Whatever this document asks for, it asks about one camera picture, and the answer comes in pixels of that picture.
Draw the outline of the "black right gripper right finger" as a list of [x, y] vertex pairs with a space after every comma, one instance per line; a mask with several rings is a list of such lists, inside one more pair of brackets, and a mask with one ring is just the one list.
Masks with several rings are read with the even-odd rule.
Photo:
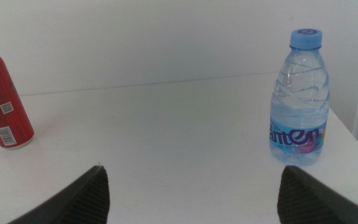
[[297, 166], [282, 172], [277, 212], [281, 223], [358, 223], [358, 205]]

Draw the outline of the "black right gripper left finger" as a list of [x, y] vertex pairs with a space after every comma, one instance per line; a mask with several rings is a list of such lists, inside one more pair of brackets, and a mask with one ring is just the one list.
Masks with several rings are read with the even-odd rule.
[[94, 166], [59, 193], [12, 221], [15, 224], [105, 224], [110, 208], [106, 169]]

